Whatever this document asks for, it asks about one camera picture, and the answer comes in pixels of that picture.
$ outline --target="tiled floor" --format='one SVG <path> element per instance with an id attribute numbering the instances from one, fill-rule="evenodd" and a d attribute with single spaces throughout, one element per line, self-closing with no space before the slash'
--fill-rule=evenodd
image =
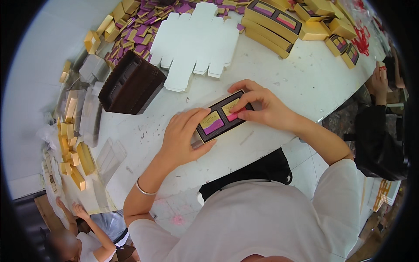
<path id="1" fill-rule="evenodd" d="M 308 199 L 313 198 L 320 176 L 328 164 L 308 144 L 293 139 L 282 147 L 292 172 L 291 186 L 303 192 Z M 186 192 L 156 200 L 150 211 L 156 222 L 174 236 L 182 236 L 192 224 L 201 205 L 197 200 L 199 187 Z"/>

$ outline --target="silver bangle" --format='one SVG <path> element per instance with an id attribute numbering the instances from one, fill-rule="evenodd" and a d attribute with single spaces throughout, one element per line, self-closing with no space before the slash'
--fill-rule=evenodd
<path id="1" fill-rule="evenodd" d="M 135 184 L 137 185 L 138 190 L 139 190 L 141 193 L 143 193 L 143 194 L 145 194 L 145 195 L 147 195 L 147 196 L 154 196 L 155 194 L 157 194 L 157 191 L 156 191 L 156 192 L 154 192 L 154 193 L 147 193 L 146 191 L 142 190 L 142 189 L 140 188 L 140 186 L 138 185 L 138 179 L 137 179 L 137 182 L 135 182 Z"/>

